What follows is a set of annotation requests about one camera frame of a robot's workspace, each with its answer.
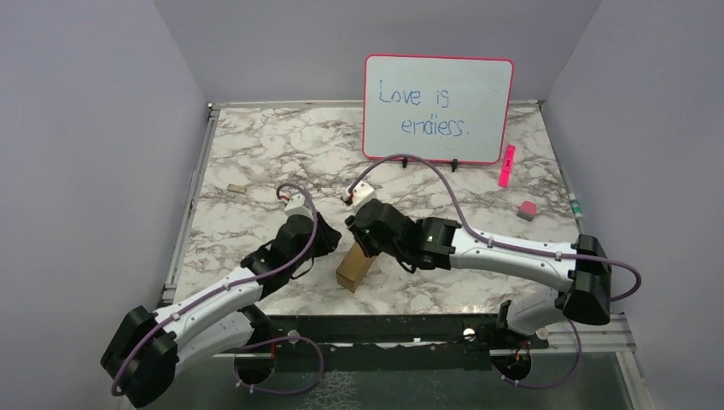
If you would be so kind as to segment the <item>brown cardboard box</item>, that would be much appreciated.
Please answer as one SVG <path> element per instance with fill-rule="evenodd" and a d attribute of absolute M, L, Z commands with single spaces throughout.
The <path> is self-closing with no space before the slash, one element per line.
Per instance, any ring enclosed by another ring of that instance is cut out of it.
<path fill-rule="evenodd" d="M 367 256 L 361 246 L 355 243 L 336 269 L 336 282 L 343 289 L 354 293 L 369 272 L 375 259 L 375 256 Z"/>

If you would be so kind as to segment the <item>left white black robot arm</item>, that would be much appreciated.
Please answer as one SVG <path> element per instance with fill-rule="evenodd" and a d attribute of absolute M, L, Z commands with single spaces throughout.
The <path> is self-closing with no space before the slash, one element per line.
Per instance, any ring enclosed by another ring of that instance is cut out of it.
<path fill-rule="evenodd" d="M 154 312 L 132 309 L 101 358 L 112 395 L 145 407 L 199 361 L 229 349 L 273 347 L 271 321 L 257 302 L 300 277 L 307 261 L 334 252 L 341 238 L 321 214 L 291 215 L 216 284 Z"/>

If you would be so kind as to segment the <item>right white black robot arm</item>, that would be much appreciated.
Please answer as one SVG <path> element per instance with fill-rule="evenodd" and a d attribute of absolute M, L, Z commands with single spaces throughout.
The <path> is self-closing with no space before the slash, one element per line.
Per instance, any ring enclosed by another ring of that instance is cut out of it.
<path fill-rule="evenodd" d="M 611 269 L 595 237 L 574 243 L 540 243 L 469 233 L 455 220 L 413 220 L 372 199 L 345 220 L 368 256 L 394 257 L 408 272 L 468 269 L 500 273 L 542 285 L 518 300 L 506 300 L 493 323 L 493 338 L 512 348 L 540 328 L 565 319 L 584 325 L 610 322 Z"/>

